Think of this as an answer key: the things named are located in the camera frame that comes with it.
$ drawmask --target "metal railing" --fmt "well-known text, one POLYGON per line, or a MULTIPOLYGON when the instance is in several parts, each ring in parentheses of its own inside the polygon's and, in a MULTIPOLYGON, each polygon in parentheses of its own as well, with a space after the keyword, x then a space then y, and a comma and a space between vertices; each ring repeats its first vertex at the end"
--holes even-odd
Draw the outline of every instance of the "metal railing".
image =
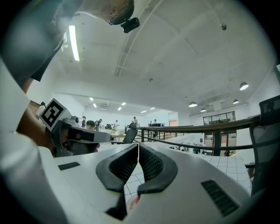
POLYGON ((252 145, 222 147, 221 132, 249 128, 252 123, 258 122, 259 120, 260 120, 260 115, 239 120, 239 121, 205 125, 205 126, 137 127, 138 133, 136 136, 139 138, 135 138, 135 140, 136 142, 157 141, 165 144, 175 145, 178 147, 210 150, 213 151, 214 156, 220 156, 221 150, 243 150, 243 149, 253 148, 252 145), (210 132, 213 133, 213 140, 214 140, 213 147, 187 145, 187 144, 166 141, 167 139, 181 137, 188 133, 210 133, 210 132))

